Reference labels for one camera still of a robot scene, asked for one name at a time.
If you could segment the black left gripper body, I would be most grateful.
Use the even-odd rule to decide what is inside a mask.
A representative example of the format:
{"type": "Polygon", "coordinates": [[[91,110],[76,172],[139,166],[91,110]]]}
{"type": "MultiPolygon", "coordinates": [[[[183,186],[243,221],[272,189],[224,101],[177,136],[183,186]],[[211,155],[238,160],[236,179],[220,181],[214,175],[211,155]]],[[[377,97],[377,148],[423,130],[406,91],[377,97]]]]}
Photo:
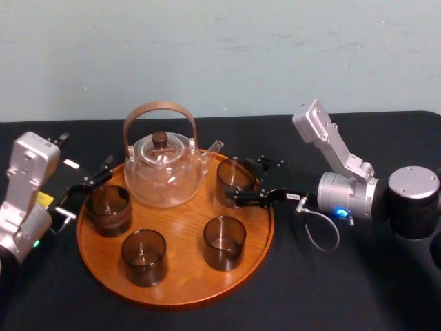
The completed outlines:
{"type": "Polygon", "coordinates": [[[61,155],[54,174],[40,190],[40,205],[51,217],[50,234],[59,234],[76,220],[83,203],[84,169],[61,155]]]}

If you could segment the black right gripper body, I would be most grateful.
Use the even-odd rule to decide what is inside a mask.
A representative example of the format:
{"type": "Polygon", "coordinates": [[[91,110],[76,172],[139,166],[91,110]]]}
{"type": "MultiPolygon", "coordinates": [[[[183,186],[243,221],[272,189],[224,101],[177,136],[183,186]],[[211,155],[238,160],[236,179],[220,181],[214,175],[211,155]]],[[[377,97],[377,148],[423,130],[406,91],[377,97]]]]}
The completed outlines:
{"type": "Polygon", "coordinates": [[[264,196],[266,205],[275,202],[297,204],[302,197],[307,198],[307,207],[318,207],[319,176],[287,166],[269,168],[264,176],[264,196]]]}

